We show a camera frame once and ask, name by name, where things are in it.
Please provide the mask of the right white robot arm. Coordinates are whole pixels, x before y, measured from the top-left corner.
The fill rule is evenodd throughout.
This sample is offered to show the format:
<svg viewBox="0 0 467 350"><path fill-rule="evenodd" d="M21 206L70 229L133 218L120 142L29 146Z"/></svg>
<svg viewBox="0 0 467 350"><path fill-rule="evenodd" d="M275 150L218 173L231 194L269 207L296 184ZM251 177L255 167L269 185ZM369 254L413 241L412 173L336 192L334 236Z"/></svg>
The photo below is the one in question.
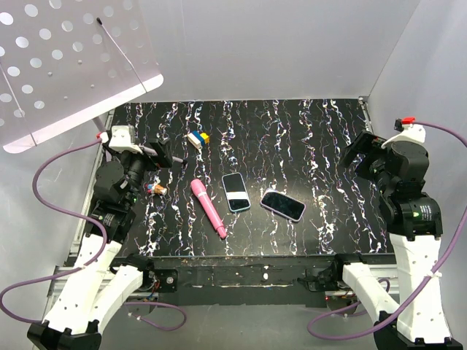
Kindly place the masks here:
<svg viewBox="0 0 467 350"><path fill-rule="evenodd" d="M379 211L393 246L399 300L394 301L361 258L337 260L330 272L337 289L351 288L370 316L378 349L461 349L441 302L441 209L424 193L429 159L413 139L386 141L367 131L346 147L340 163L358 156L359 177L379 190Z"/></svg>

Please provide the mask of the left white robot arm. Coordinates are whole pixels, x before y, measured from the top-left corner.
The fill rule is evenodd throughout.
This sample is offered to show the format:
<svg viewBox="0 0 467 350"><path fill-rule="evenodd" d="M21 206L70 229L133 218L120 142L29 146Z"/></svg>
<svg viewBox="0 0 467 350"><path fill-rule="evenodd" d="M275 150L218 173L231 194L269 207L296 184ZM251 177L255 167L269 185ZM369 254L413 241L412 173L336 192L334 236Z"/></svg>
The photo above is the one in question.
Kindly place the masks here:
<svg viewBox="0 0 467 350"><path fill-rule="evenodd" d="M101 285L136 217L133 207L144 174L172 165L169 141L156 139L146 148L130 136L110 133L101 133L99 141L117 160L96 172L95 207L85 218L89 231L79 256L54 306L29 327L27 337L38 349L98 349L106 326L128 296L155 283L153 264L132 255L108 285Z"/></svg>

